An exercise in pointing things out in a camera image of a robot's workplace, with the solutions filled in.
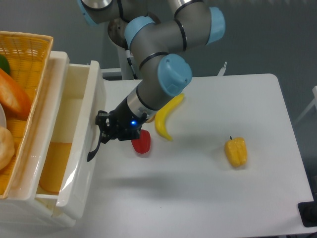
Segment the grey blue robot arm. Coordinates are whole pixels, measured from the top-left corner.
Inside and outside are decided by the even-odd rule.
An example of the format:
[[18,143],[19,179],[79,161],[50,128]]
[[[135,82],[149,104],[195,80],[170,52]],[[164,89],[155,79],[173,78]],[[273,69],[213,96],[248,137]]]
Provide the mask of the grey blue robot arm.
[[91,25],[123,22],[124,40],[142,76],[113,111],[97,115],[101,143],[139,138],[145,121],[191,82],[191,68],[180,53],[220,40],[226,29],[221,10],[202,0],[170,1],[174,18],[159,24],[145,0],[80,0],[78,5]]

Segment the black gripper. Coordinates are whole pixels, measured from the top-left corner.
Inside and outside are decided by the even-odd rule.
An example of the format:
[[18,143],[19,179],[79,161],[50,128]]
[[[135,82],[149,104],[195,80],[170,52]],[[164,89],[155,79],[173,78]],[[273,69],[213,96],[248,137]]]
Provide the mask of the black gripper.
[[115,139],[125,141],[140,138],[146,118],[146,112],[135,115],[128,107],[127,99],[110,112],[98,111],[95,121],[100,129],[98,146]]

